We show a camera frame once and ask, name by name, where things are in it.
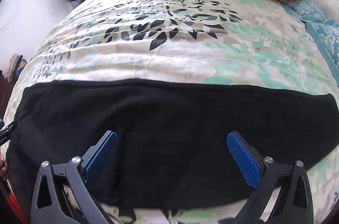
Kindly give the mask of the small teal damask pillow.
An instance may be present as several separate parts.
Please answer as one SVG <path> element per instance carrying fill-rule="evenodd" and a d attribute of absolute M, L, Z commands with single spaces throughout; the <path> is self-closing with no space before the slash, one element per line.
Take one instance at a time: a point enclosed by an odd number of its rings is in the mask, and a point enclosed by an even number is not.
<path fill-rule="evenodd" d="M 304 22 L 324 23 L 327 17 L 314 0 L 295 0 L 289 4 L 281 3 L 284 10 Z"/>

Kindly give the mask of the black pants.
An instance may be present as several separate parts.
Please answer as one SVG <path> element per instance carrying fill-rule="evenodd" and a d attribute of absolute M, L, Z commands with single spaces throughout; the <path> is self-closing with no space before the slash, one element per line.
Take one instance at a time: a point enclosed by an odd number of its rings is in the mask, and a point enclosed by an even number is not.
<path fill-rule="evenodd" d="M 7 150 L 9 181 L 29 213 L 40 164 L 81 156 L 110 130 L 95 198 L 137 209 L 191 209 L 248 198 L 226 147 L 236 130 L 262 155 L 311 168 L 338 145 L 334 97 L 250 85 L 53 81 L 24 90 Z"/>

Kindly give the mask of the floral leaf bedsheet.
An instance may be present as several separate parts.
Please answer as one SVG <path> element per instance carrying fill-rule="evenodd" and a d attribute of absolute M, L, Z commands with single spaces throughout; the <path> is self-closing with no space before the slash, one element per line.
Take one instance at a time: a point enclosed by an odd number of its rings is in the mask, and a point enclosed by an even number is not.
<path fill-rule="evenodd" d="M 298 10 L 272 0 L 88 0 L 35 51 L 14 86 L 149 79 L 256 85 L 338 97 L 328 55 Z"/>

